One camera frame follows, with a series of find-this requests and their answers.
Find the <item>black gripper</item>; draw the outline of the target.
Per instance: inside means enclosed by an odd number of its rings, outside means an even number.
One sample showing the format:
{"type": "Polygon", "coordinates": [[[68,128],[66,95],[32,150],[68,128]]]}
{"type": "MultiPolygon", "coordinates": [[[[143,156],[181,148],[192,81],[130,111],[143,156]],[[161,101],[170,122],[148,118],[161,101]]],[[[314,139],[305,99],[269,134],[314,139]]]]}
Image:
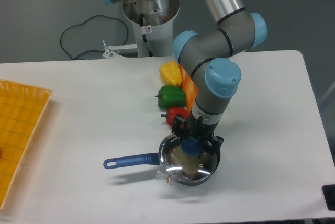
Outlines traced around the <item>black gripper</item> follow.
{"type": "Polygon", "coordinates": [[[224,138],[213,135],[215,124],[206,124],[204,119],[203,116],[196,119],[193,115],[185,119],[181,114],[177,114],[172,121],[172,133],[180,139],[192,137],[199,142],[205,153],[214,155],[220,150],[224,138]]]}

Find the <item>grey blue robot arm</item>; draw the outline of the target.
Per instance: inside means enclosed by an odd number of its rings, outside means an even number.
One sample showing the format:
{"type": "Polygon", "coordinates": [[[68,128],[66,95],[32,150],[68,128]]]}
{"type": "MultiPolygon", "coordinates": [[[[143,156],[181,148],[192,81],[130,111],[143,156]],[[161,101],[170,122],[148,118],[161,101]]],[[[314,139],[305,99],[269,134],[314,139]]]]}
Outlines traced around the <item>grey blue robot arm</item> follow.
{"type": "Polygon", "coordinates": [[[222,138],[215,136],[214,130],[241,80],[241,70],[230,58],[265,40],[265,20],[257,13],[248,13],[241,0],[205,0],[216,30],[205,36],[188,30],[174,37],[178,0],[103,1],[123,3],[124,14],[133,24],[140,57],[176,57],[198,92],[189,118],[177,120],[173,130],[188,155],[216,153],[222,138]]]}

